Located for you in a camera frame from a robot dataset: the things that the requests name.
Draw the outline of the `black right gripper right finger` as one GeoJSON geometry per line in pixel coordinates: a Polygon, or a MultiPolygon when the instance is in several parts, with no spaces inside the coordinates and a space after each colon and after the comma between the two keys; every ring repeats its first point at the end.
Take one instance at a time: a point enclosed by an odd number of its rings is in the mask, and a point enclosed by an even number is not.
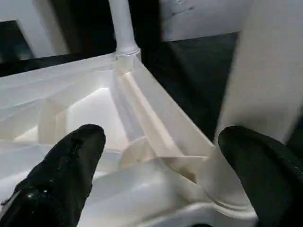
{"type": "Polygon", "coordinates": [[[260,227],[303,225],[303,163],[281,142],[242,126],[218,136],[219,148],[239,177],[260,227]]]}

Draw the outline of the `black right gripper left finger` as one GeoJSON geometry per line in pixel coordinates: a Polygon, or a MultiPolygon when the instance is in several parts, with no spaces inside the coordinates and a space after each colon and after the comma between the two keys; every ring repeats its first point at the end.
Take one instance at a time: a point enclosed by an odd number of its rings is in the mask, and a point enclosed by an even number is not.
{"type": "Polygon", "coordinates": [[[2,227],[75,227],[106,143],[104,129],[85,124],[46,154],[5,200],[2,227]]]}

